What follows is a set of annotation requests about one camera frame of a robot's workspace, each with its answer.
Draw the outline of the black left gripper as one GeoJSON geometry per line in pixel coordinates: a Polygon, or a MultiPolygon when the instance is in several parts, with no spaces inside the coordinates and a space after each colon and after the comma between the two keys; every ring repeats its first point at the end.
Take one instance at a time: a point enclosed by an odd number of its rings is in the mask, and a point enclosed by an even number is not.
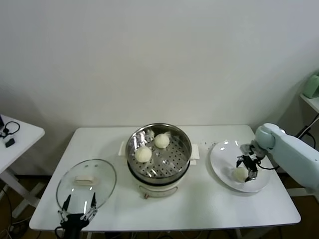
{"type": "Polygon", "coordinates": [[[60,216],[61,225],[62,226],[87,226],[90,221],[97,214],[97,201],[96,201],[96,193],[94,192],[91,200],[90,207],[88,207],[88,202],[86,201],[83,208],[83,213],[79,214],[69,214],[67,212],[69,203],[70,203],[71,195],[67,197],[64,201],[62,208],[58,211],[60,216]]]}

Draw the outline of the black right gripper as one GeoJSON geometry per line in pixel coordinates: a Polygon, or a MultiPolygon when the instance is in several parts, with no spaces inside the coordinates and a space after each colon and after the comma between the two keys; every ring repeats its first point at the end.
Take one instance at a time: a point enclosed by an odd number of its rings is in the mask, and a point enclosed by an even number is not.
{"type": "Polygon", "coordinates": [[[265,158],[266,151],[257,143],[242,144],[240,150],[242,155],[237,157],[236,168],[243,163],[248,170],[245,182],[255,180],[258,175],[257,167],[262,168],[261,161],[265,158]]]}

